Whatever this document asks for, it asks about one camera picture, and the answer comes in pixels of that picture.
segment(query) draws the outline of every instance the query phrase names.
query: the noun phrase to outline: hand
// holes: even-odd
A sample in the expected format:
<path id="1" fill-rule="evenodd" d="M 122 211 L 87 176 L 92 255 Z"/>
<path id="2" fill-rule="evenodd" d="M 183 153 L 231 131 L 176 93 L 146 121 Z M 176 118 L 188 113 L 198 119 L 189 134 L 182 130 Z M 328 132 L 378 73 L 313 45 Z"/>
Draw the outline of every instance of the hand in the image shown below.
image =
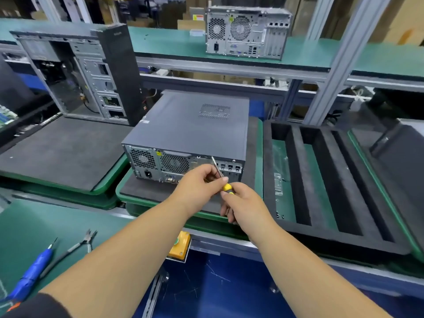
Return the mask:
<path id="1" fill-rule="evenodd" d="M 199 212 L 227 182 L 228 177 L 220 178 L 215 166 L 203 164 L 187 172 L 168 199 L 183 205 L 188 219 Z"/>
<path id="2" fill-rule="evenodd" d="M 255 244 L 260 243 L 264 233 L 276 225 L 265 203 L 255 191 L 243 183 L 231 183 L 234 194 L 222 191 L 224 200 L 221 216 L 227 215 L 228 222 L 237 223 Z"/>

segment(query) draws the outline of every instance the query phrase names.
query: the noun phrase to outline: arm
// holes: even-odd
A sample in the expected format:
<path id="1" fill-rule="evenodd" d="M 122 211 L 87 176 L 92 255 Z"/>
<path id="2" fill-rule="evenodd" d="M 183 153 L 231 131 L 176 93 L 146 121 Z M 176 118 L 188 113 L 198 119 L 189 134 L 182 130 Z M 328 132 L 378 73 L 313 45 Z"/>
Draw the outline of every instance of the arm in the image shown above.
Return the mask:
<path id="1" fill-rule="evenodd" d="M 72 317 L 131 317 L 171 250 L 185 222 L 228 178 L 216 179 L 212 165 L 188 172 L 172 195 L 41 290 L 59 301 Z"/>
<path id="2" fill-rule="evenodd" d="M 275 284 L 298 318 L 390 317 L 293 236 L 281 229 L 262 199 L 242 183 L 236 195 L 221 192 L 229 222 L 237 223 L 258 247 Z"/>

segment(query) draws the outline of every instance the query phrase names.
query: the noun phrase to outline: blue electric screwdriver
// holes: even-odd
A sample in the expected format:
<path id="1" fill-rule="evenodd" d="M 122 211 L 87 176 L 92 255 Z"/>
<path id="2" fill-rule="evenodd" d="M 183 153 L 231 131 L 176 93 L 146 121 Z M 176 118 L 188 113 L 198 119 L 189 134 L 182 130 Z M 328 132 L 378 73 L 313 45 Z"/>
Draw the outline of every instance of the blue electric screwdriver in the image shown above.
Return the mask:
<path id="1" fill-rule="evenodd" d="M 22 278 L 19 280 L 15 289 L 3 299 L 0 299 L 0 302 L 3 301 L 14 301 L 14 302 L 22 302 L 24 301 L 32 290 L 32 286 L 35 281 L 37 281 L 40 273 L 44 270 L 47 264 L 50 262 L 50 259 L 53 255 L 53 244 L 56 242 L 57 238 L 53 241 L 49 247 L 44 250 L 35 260 L 35 262 L 29 267 L 29 269 L 24 273 Z"/>

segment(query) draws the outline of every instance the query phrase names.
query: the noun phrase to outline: yellow screwdriver handle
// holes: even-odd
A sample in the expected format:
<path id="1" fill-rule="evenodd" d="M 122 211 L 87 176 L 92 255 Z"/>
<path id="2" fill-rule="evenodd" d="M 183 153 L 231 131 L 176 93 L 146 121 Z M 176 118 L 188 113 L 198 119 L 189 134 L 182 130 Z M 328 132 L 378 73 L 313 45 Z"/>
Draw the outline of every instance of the yellow screwdriver handle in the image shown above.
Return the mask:
<path id="1" fill-rule="evenodd" d="M 222 190 L 224 192 L 229 193 L 229 194 L 234 194 L 233 187 L 230 184 L 228 184 L 228 183 L 224 185 L 224 187 L 222 188 Z"/>

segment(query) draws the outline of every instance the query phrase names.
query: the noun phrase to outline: screwdriver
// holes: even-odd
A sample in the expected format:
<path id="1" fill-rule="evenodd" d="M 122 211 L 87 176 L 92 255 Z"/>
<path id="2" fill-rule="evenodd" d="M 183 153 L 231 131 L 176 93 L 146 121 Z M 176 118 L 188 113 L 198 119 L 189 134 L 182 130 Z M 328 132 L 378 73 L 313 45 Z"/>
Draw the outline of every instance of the screwdriver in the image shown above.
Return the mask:
<path id="1" fill-rule="evenodd" d="M 212 157 L 212 161 L 213 161 L 213 164 L 215 165 L 215 167 L 216 167 L 216 169 L 217 169 L 217 171 L 218 171 L 218 174 L 219 174 L 219 176 L 220 177 L 224 177 L 224 175 L 222 175 L 222 172 L 221 172 L 221 170 L 219 169 L 219 167 L 218 167 L 218 164 L 216 164 L 216 162 L 215 162 L 215 159 L 213 158 L 213 156 L 211 156 Z M 233 187 L 230 185 L 230 184 L 225 184 L 223 187 L 222 187 L 222 190 L 224 191 L 224 192 L 227 192 L 227 193 L 229 193 L 229 194 L 234 194 L 234 190 L 233 190 Z"/>
<path id="2" fill-rule="evenodd" d="M 15 289 L 13 289 L 13 291 L 6 298 L 0 299 L 0 302 L 11 300 L 15 302 L 22 302 L 28 297 L 32 290 L 32 286 L 34 285 L 35 281 L 37 281 L 40 273 L 47 266 L 53 255 L 52 247 L 56 240 L 57 238 L 53 241 L 52 244 L 48 246 L 47 249 L 40 253 L 31 267 L 29 267 L 29 269 L 19 280 Z"/>

